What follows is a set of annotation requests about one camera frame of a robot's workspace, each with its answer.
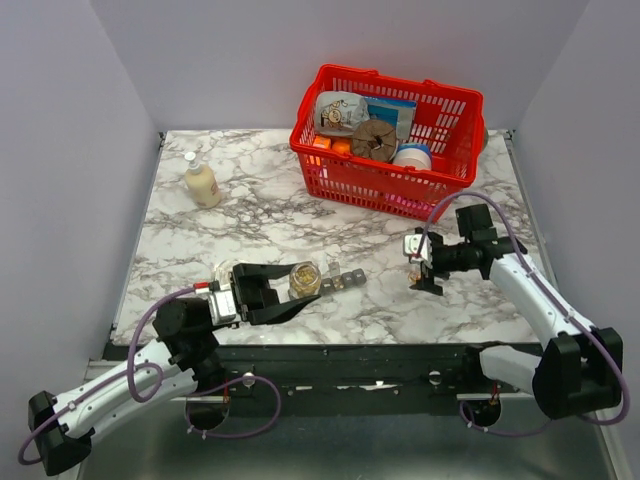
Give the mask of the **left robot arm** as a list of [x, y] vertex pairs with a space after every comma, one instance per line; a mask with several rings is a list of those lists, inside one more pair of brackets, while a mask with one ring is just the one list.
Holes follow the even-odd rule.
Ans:
[[287, 277], [295, 265], [239, 263], [225, 282], [198, 282], [156, 301], [134, 332], [147, 324], [156, 337], [143, 348], [133, 339], [127, 358], [95, 379], [60, 394], [41, 391], [28, 403], [29, 437], [18, 452], [23, 466], [42, 465], [56, 477], [81, 464], [98, 439], [141, 408], [184, 396], [189, 400], [220, 394], [244, 381], [273, 388], [255, 374], [234, 375], [217, 354], [215, 331], [240, 323], [279, 325], [319, 299], [313, 287], [286, 302], [270, 283]]

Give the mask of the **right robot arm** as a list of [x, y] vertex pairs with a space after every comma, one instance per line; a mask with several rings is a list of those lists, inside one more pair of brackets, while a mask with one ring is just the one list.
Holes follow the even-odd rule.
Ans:
[[456, 220], [462, 239], [457, 244], [422, 229], [404, 237], [404, 255], [420, 267], [413, 289], [442, 295], [438, 279], [477, 271], [515, 306], [542, 348], [536, 356], [505, 343], [472, 345], [459, 370], [462, 384], [480, 392], [494, 381], [505, 383], [531, 395], [553, 420], [622, 404], [620, 335], [577, 312], [533, 265], [520, 241], [498, 234], [487, 205], [459, 208]]

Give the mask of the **grey weekly pill organizer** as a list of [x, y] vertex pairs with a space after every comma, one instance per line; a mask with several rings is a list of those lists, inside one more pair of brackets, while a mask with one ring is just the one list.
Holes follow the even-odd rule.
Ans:
[[326, 269], [322, 273], [319, 288], [321, 296], [328, 296], [345, 290], [363, 287], [367, 283], [365, 272], [361, 269], [343, 271], [336, 258], [326, 258]]

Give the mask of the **clear pill bottle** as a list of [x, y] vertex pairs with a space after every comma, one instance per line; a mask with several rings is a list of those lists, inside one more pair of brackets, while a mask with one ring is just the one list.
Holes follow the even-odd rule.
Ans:
[[291, 299], [300, 299], [316, 295], [321, 282], [321, 273], [315, 263], [298, 263], [289, 274], [289, 296]]

